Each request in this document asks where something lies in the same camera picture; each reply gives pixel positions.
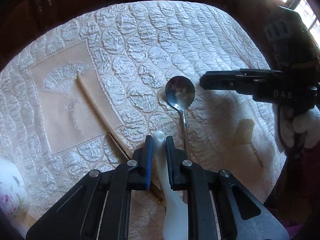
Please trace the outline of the white gloved hand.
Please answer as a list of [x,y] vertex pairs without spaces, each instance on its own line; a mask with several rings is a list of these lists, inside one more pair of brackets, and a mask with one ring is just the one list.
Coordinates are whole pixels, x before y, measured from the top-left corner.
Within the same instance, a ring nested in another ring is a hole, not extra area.
[[285,146],[292,148],[295,140],[294,135],[302,134],[303,144],[306,149],[312,149],[319,143],[319,109],[317,106],[302,115],[294,117],[292,121],[285,117],[285,110],[280,111],[280,135],[278,135],[278,106],[273,104],[276,145],[280,153],[284,152]]

